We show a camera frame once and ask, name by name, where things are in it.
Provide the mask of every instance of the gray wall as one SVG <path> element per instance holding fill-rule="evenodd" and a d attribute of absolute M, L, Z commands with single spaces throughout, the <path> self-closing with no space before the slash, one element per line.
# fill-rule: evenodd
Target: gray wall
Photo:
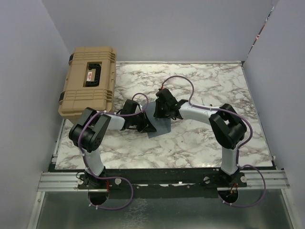
<path fill-rule="evenodd" d="M 0 227 L 26 228 L 61 123 L 68 51 L 39 0 L 0 8 Z"/>
<path fill-rule="evenodd" d="M 244 70 L 276 163 L 305 225 L 305 1 L 280 0 Z"/>
<path fill-rule="evenodd" d="M 272 0 L 42 0 L 69 52 L 112 45 L 119 61 L 245 60 Z"/>

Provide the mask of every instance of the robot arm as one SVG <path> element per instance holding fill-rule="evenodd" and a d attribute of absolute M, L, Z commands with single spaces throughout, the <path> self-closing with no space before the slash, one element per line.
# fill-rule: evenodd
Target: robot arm
<path fill-rule="evenodd" d="M 235 115 L 215 111 L 221 108 L 236 113 L 229 104 L 221 107 L 192 107 L 187 100 L 177 101 L 166 88 L 157 94 L 155 118 L 191 119 L 211 125 L 217 142 L 222 146 L 221 170 L 231 176 L 239 171 L 238 143 L 243 140 L 247 130 L 243 121 Z"/>

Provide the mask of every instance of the bolt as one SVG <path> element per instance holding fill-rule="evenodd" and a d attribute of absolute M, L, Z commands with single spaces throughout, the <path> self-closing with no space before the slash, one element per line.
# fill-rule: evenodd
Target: bolt
<path fill-rule="evenodd" d="M 247 182 L 247 178 L 246 178 L 245 176 L 242 176 L 242 177 L 240 178 L 240 180 L 241 180 L 241 182 L 243 182 L 243 183 L 246 183 L 246 182 Z"/>
<path fill-rule="evenodd" d="M 206 184 L 209 184 L 209 183 L 210 183 L 210 178 L 209 178 L 209 177 L 205 177 L 205 178 L 203 178 L 203 181 L 204 181 Z"/>
<path fill-rule="evenodd" d="M 119 185 L 119 184 L 122 182 L 122 180 L 119 179 L 119 178 L 116 178 L 116 179 L 114 180 L 114 182 L 115 182 L 116 185 Z"/>
<path fill-rule="evenodd" d="M 83 183 L 84 183 L 83 180 L 81 180 L 81 179 L 78 179 L 78 180 L 77 180 L 77 184 L 82 185 Z"/>

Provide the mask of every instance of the purple wire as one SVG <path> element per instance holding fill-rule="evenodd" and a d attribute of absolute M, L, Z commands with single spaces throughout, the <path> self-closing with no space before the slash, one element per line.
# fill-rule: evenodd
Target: purple wire
<path fill-rule="evenodd" d="M 94 204 L 92 204 L 90 198 L 88 198 L 88 200 L 89 200 L 89 202 L 90 202 L 90 206 L 93 206 L 93 207 L 96 207 L 96 208 L 100 208 L 100 209 L 104 209 L 104 210 L 120 210 L 120 209 L 122 209 L 122 208 L 128 206 L 128 205 L 131 203 L 131 201 L 132 201 L 132 198 L 133 198 L 133 188 L 132 188 L 132 184 L 130 183 L 129 180 L 127 180 L 126 178 L 123 178 L 123 177 L 98 177 L 97 175 L 95 175 L 95 174 L 93 173 L 93 171 L 92 171 L 92 170 L 89 168 L 89 166 L 88 166 L 88 162 L 87 162 L 87 159 L 86 159 L 85 151 L 83 150 L 83 148 L 82 148 L 82 146 L 81 146 L 81 138 L 82 138 L 82 136 L 83 136 L 85 130 L 88 128 L 88 126 L 90 125 L 90 123 L 93 121 L 93 119 L 94 119 L 96 116 L 100 115 L 100 114 L 116 115 L 116 116 L 120 116 L 120 117 L 130 117 L 130 116 L 138 115 L 138 114 L 144 112 L 145 109 L 146 109 L 147 106 L 148 106 L 149 99 L 148 99 L 147 95 L 145 95 L 145 94 L 143 94 L 143 93 L 136 93 L 136 94 L 132 97 L 132 99 L 134 99 L 134 97 L 135 97 L 136 95 L 139 95 L 139 94 L 144 95 L 145 98 L 146 98 L 146 102 L 147 102 L 146 105 L 143 107 L 143 109 L 140 110 L 139 112 L 136 112 L 136 113 L 134 113 L 134 114 L 116 114 L 116 113 L 105 112 L 105 111 L 97 112 L 95 115 L 93 115 L 93 116 L 89 119 L 89 121 L 86 123 L 86 125 L 84 126 L 83 130 L 82 130 L 81 133 L 80 133 L 80 136 L 79 136 L 79 138 L 78 138 L 77 145 L 78 145 L 78 148 L 80 149 L 80 151 L 81 151 L 81 153 L 82 153 L 82 158 L 83 158 L 83 160 L 84 160 L 84 164 L 85 164 L 86 168 L 88 169 L 89 173 L 90 173 L 93 177 L 95 177 L 96 179 L 99 179 L 99 180 L 109 180 L 109 179 L 117 179 L 117 178 L 118 178 L 118 179 L 125 180 L 125 181 L 128 183 L 128 185 L 130 186 L 131 191 L 132 191 L 131 196 L 130 196 L 130 199 L 129 199 L 128 202 L 127 202 L 126 204 L 124 204 L 123 206 L 120 206 L 120 207 L 117 207 L 117 208 L 102 207 L 102 206 L 99 206 L 99 205 L 94 205 Z"/>
<path fill-rule="evenodd" d="M 172 78 L 182 78 L 182 79 L 187 80 L 187 81 L 191 84 L 191 86 L 192 86 L 192 93 L 191 93 L 191 96 L 190 96 L 189 101 L 188 101 L 190 106 L 195 107 L 195 108 L 199 108 L 199 109 L 203 109 L 203 110 L 212 110 L 212 111 L 227 112 L 227 113 L 229 113 L 229 114 L 231 114 L 231 115 L 235 115 L 236 117 L 239 117 L 239 118 L 242 119 L 245 123 L 247 123 L 247 125 L 249 126 L 250 135 L 249 135 L 249 137 L 248 137 L 244 142 L 242 142 L 242 143 L 237 147 L 237 157 L 239 157 L 239 149 L 240 149 L 240 147 L 242 147 L 242 146 L 244 146 L 245 144 L 247 144 L 247 143 L 251 140 L 251 138 L 252 138 L 252 136 L 253 136 L 253 129 L 252 129 L 251 124 L 248 122 L 248 120 L 246 120 L 246 119 L 245 119 L 244 117 L 242 117 L 241 115 L 239 115 L 239 114 L 237 114 L 237 113 L 234 113 L 234 112 L 232 112 L 232 111 L 224 110 L 224 109 L 221 109 L 221 108 L 210 108 L 210 107 L 203 107 L 203 106 L 198 106 L 198 105 L 192 104 L 192 103 L 191 103 L 191 99 L 192 99 L 192 97 L 193 97 L 193 95 L 194 95 L 194 91 L 195 91 L 194 84 L 192 83 L 192 81 L 190 81 L 188 78 L 186 78 L 186 77 L 184 77 L 184 76 L 181 76 L 181 75 L 174 75 L 174 76 L 168 77 L 166 80 L 163 81 L 162 87 L 161 87 L 161 88 L 163 88 L 164 83 L 165 83 L 166 81 L 168 81 L 169 79 L 172 79 Z M 223 203 L 225 203 L 225 204 L 227 204 L 227 205 L 230 205 L 230 206 L 233 206 L 233 207 L 237 207 L 237 208 L 247 208 L 247 207 L 252 207 L 252 206 L 254 206 L 254 205 L 256 205 L 256 204 L 259 204 L 259 203 L 264 199 L 265 194 L 266 194 L 266 182 L 265 182 L 265 179 L 264 179 L 263 174 L 262 174 L 257 168 L 255 168 L 255 167 L 252 166 L 252 165 L 244 165 L 244 166 L 239 167 L 239 168 L 240 168 L 240 169 L 243 169 L 243 168 L 245 168 L 245 167 L 252 167 L 253 169 L 255 169 L 255 170 L 261 175 L 262 180 L 263 180 L 263 183 L 264 183 L 264 192 L 263 192 L 261 198 L 260 198 L 257 202 L 255 202 L 255 203 L 253 203 L 253 204 L 245 205 L 245 206 L 240 206 L 240 205 L 233 205 L 233 204 L 230 204 L 230 203 L 228 203 L 228 202 L 225 202 L 225 201 L 220 197 L 221 200 L 223 201 Z"/>

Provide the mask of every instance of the purple cable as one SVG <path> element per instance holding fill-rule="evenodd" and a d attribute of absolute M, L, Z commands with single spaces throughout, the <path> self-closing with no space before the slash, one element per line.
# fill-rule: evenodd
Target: purple cable
<path fill-rule="evenodd" d="M 99 180 L 109 180 L 109 179 L 117 179 L 117 178 L 118 178 L 118 179 L 125 180 L 125 181 L 128 183 L 128 185 L 130 186 L 131 191 L 132 191 L 131 196 L 130 196 L 130 199 L 128 200 L 128 202 L 127 202 L 126 204 L 124 204 L 123 206 L 121 206 L 121 207 L 117 207 L 117 208 L 107 208 L 107 207 L 102 207 L 102 206 L 99 206 L 99 205 L 94 205 L 94 204 L 91 203 L 90 198 L 88 198 L 88 200 L 89 200 L 89 202 L 90 202 L 90 206 L 93 206 L 93 207 L 96 207 L 96 208 L 100 208 L 100 209 L 104 209 L 104 210 L 120 210 L 120 209 L 122 209 L 122 208 L 128 206 L 128 205 L 131 203 L 131 201 L 132 201 L 132 198 L 133 198 L 133 188 L 132 188 L 132 184 L 130 183 L 129 180 L 127 180 L 126 178 L 123 178 L 123 177 L 98 177 L 97 175 L 95 175 L 95 174 L 93 173 L 93 171 L 92 171 L 92 170 L 89 168 L 89 166 L 88 166 L 87 159 L 86 159 L 86 155 L 85 155 L 85 151 L 83 150 L 83 148 L 82 148 L 82 146 L 81 146 L 81 138 L 82 138 L 82 136 L 83 136 L 85 130 L 88 128 L 88 126 L 90 125 L 90 123 L 93 121 L 93 119 L 94 119 L 96 116 L 100 115 L 100 114 L 116 115 L 116 116 L 120 116 L 120 117 L 129 117 L 129 116 L 138 115 L 138 114 L 144 112 L 145 109 L 146 109 L 147 106 L 148 106 L 149 99 L 148 99 L 147 95 L 145 95 L 145 94 L 143 94 L 143 93 L 136 93 L 136 94 L 132 97 L 132 99 L 134 99 L 134 97 L 135 97 L 136 95 L 139 95 L 139 94 L 144 95 L 145 98 L 146 98 L 146 102 L 147 102 L 146 105 L 143 107 L 143 109 L 142 109 L 141 111 L 136 112 L 136 113 L 134 113 L 134 114 L 116 114 L 116 113 L 111 113 L 111 112 L 100 111 L 100 112 L 97 112 L 95 115 L 93 115 L 93 116 L 89 119 L 89 121 L 86 123 L 86 125 L 85 125 L 84 128 L 83 128 L 83 130 L 81 131 L 81 134 L 80 134 L 80 136 L 79 136 L 79 138 L 78 138 L 77 144 L 78 144 L 78 148 L 80 149 L 80 151 L 81 151 L 81 153 L 82 153 L 82 158 L 83 158 L 83 160 L 84 160 L 84 164 L 85 164 L 86 168 L 88 169 L 89 173 L 90 173 L 93 177 L 95 177 L 96 179 L 99 179 Z"/>
<path fill-rule="evenodd" d="M 251 138 L 252 138 L 252 136 L 253 136 L 253 129 L 252 129 L 252 126 L 250 125 L 250 123 L 248 122 L 248 120 L 246 120 L 246 119 L 245 119 L 244 117 L 242 117 L 241 115 L 239 115 L 239 114 L 237 114 L 237 113 L 234 113 L 234 112 L 232 112 L 232 111 L 227 111 L 227 110 L 224 110 L 224 109 L 221 109 L 221 108 L 209 108 L 209 107 L 203 107 L 203 106 L 198 106 L 198 105 L 192 104 L 192 103 L 191 103 L 191 99 L 192 99 L 192 97 L 193 97 L 193 95 L 194 95 L 194 91 L 195 91 L 194 84 L 192 83 L 192 81 L 190 81 L 188 78 L 186 78 L 186 77 L 184 77 L 184 76 L 181 76 L 181 75 L 174 75 L 174 76 L 168 77 L 166 80 L 163 81 L 163 83 L 162 83 L 162 85 L 161 85 L 161 88 L 163 88 L 164 83 L 165 83 L 166 81 L 168 81 L 169 79 L 172 79 L 172 78 L 182 78 L 182 79 L 187 80 L 187 81 L 191 84 L 191 86 L 192 86 L 192 93 L 191 93 L 191 96 L 190 96 L 189 101 L 188 101 L 190 106 L 195 107 L 195 108 L 199 108 L 199 109 L 203 109 L 203 110 L 212 110 L 212 111 L 227 112 L 227 113 L 229 113 L 229 114 L 231 114 L 231 115 L 235 115 L 236 117 L 239 117 L 239 118 L 242 119 L 245 123 L 247 123 L 247 125 L 249 126 L 249 129 L 250 129 L 250 135 L 249 135 L 249 137 L 248 137 L 247 140 L 245 140 L 244 142 L 242 142 L 242 143 L 237 147 L 237 157 L 239 157 L 239 149 L 240 149 L 240 147 L 242 147 L 242 146 L 244 146 L 245 144 L 247 144 L 247 143 L 251 140 Z M 225 202 L 225 201 L 219 196 L 219 198 L 223 201 L 224 204 L 227 204 L 227 205 L 230 205 L 230 206 L 233 206 L 233 207 L 237 207 L 237 208 L 247 208 L 247 207 L 252 207 L 252 206 L 254 206 L 254 205 L 256 205 L 256 204 L 259 204 L 259 203 L 264 199 L 265 194 L 266 194 L 266 182 L 265 182 L 265 179 L 264 179 L 263 174 L 262 174 L 257 168 L 255 168 L 255 167 L 252 166 L 252 165 L 244 165 L 244 166 L 239 167 L 239 168 L 240 168 L 240 169 L 243 169 L 243 168 L 245 168 L 245 167 L 252 167 L 253 169 L 255 169 L 255 170 L 261 175 L 262 180 L 263 180 L 263 183 L 264 183 L 264 192 L 263 192 L 261 198 L 260 198 L 257 202 L 255 202 L 255 203 L 253 203 L 253 204 L 245 205 L 245 206 L 240 206 L 240 205 L 233 205 L 233 204 L 230 204 L 230 203 L 228 203 L 228 202 Z"/>

